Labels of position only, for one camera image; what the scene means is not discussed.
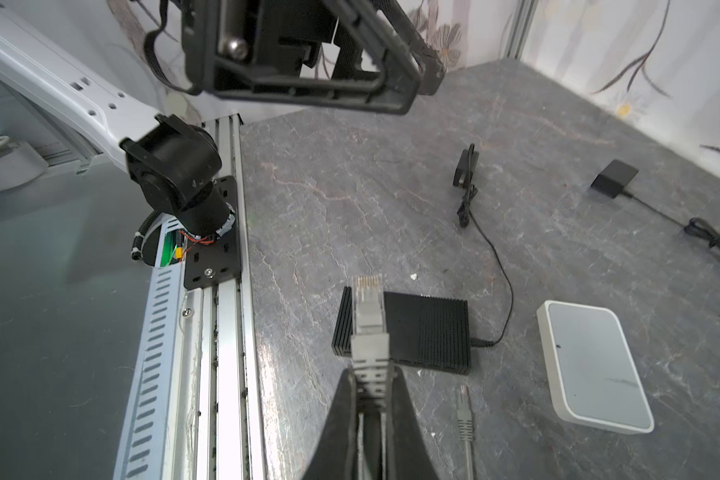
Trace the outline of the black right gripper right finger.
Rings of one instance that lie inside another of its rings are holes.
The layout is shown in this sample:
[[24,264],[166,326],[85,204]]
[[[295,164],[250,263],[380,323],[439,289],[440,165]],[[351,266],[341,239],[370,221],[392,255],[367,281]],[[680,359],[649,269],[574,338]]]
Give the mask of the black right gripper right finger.
[[416,410],[411,401],[403,371],[390,364],[387,369],[386,453],[388,479],[437,479],[424,443]]

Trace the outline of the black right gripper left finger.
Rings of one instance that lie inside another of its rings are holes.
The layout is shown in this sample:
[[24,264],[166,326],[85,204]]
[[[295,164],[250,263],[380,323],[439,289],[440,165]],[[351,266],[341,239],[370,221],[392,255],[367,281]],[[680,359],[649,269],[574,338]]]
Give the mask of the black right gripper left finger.
[[342,371],[312,459],[302,478],[356,479],[358,385],[352,368]]

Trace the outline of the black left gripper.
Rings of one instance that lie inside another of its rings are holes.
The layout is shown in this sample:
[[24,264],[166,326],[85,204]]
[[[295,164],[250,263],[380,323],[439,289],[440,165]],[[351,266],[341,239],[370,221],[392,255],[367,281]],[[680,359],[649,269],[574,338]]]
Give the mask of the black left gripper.
[[402,115],[446,73],[397,1],[181,1],[190,95]]

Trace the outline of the black network switch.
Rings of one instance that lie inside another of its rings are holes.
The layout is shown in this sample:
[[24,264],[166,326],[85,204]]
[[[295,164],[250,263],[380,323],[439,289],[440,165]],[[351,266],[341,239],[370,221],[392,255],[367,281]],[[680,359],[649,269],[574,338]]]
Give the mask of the black network switch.
[[384,306],[392,361],[452,374],[469,373],[467,301],[386,291]]

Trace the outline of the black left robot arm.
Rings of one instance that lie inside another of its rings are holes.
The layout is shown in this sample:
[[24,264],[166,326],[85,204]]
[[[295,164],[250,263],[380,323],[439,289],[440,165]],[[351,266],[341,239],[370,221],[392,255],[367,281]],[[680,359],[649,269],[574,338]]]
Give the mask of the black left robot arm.
[[[405,114],[445,68],[395,1],[181,1],[186,93]],[[0,2],[0,80],[74,128],[181,224],[184,285],[242,273],[240,189],[210,135],[126,95]]]

